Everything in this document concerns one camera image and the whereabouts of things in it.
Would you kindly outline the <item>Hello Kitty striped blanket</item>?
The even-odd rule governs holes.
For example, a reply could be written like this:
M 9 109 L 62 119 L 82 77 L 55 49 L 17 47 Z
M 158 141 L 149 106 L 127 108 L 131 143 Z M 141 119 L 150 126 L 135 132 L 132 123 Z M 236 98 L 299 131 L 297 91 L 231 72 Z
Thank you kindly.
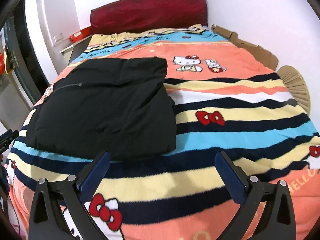
M 64 180 L 93 160 L 25 144 L 31 117 L 54 84 L 87 60 L 151 57 L 167 62 L 164 87 L 175 104 L 176 148 L 147 158 L 111 158 L 85 202 L 100 230 L 110 239 L 217 239 L 239 208 L 215 167 L 223 151 L 263 183 L 286 181 L 296 239 L 310 237 L 319 220 L 319 132 L 276 72 L 199 24 L 91 37 L 35 103 L 9 153 L 16 231 L 27 235 L 39 179 Z

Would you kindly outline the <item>beige woven fan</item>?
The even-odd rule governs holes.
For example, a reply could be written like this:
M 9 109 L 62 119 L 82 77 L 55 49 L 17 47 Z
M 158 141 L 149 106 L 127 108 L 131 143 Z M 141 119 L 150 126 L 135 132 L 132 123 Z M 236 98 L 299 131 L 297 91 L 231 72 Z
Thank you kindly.
M 308 87 L 302 75 L 292 66 L 282 66 L 278 69 L 277 74 L 282 79 L 284 85 L 292 94 L 297 103 L 310 115 L 311 100 Z

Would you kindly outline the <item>red box on shelf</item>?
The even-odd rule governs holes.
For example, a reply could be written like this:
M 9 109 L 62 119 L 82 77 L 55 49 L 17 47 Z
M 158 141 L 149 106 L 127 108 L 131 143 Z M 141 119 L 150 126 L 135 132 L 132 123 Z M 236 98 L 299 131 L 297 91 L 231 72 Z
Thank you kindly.
M 88 37 L 91 34 L 92 34 L 91 27 L 87 27 L 85 29 L 81 29 L 80 31 L 77 31 L 76 33 L 72 34 L 69 39 L 72 43 L 76 43 L 78 41 L 83 40 L 84 38 Z

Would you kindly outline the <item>dark green door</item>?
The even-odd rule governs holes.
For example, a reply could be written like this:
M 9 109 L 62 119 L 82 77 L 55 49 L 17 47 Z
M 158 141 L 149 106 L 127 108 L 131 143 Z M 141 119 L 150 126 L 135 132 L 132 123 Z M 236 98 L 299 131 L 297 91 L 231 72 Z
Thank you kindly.
M 25 0 L 20 0 L 4 24 L 4 38 L 14 71 L 31 103 L 36 103 L 49 83 L 40 67 L 27 29 Z

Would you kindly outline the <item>red hanging bag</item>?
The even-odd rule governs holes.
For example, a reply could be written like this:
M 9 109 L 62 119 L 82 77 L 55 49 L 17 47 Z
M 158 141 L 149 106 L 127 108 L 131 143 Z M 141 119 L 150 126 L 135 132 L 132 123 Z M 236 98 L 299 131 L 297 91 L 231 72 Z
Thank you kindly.
M 4 53 L 0 53 L 0 75 L 5 72 Z

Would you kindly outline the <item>black hooded winter coat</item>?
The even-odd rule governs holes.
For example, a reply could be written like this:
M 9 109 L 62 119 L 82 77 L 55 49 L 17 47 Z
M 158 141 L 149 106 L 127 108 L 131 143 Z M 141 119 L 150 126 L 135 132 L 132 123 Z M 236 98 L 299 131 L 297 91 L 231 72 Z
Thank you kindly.
M 158 57 L 93 59 L 57 81 L 31 117 L 25 144 L 93 159 L 147 158 L 176 148 L 175 104 Z

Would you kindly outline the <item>dark red headboard cushion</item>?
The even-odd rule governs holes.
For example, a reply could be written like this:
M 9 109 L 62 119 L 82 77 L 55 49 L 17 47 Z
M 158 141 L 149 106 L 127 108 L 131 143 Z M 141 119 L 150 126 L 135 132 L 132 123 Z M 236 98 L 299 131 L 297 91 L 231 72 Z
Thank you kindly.
M 206 0 L 119 0 L 93 9 L 93 34 L 141 33 L 159 28 L 207 25 Z

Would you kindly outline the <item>white bedside shelf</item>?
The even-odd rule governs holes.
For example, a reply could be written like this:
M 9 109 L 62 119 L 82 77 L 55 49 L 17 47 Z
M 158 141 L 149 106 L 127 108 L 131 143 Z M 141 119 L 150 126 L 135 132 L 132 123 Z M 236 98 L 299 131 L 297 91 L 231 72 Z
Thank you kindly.
M 75 42 L 67 48 L 60 51 L 60 54 L 65 59 L 67 65 L 69 65 L 74 59 L 76 59 L 86 50 L 91 40 L 91 37 L 92 35 L 89 35 L 88 37 L 83 38 L 82 40 Z

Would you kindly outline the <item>yellow hanging bag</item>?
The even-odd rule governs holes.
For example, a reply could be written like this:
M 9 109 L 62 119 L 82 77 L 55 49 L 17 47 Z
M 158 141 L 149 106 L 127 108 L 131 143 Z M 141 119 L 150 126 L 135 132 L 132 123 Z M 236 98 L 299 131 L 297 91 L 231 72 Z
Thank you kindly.
M 11 74 L 15 69 L 14 61 L 10 55 L 9 48 L 5 48 L 4 51 L 4 70 L 7 75 Z

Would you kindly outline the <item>brown cardboard sheet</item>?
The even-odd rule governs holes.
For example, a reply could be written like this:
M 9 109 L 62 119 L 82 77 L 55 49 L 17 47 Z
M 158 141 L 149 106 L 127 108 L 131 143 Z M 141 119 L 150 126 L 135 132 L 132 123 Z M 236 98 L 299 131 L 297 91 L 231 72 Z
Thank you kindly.
M 238 34 L 236 32 L 230 31 L 221 26 L 213 24 L 211 29 L 213 32 L 220 34 L 221 36 L 232 42 L 232 44 L 236 45 L 238 48 L 243 48 L 250 52 L 253 57 L 257 61 L 262 63 L 265 67 L 268 67 L 271 70 L 276 70 L 279 61 L 278 58 L 270 51 L 264 49 L 259 45 L 241 40 L 240 38 L 238 38 Z

